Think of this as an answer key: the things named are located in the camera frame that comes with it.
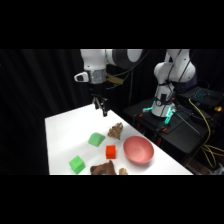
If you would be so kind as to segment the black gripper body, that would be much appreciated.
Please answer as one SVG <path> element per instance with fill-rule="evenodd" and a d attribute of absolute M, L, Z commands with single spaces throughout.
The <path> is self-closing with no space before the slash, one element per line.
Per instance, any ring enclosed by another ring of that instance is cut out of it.
<path fill-rule="evenodd" d="M 90 84 L 90 94 L 93 98 L 105 98 L 106 97 L 106 84 Z"/>

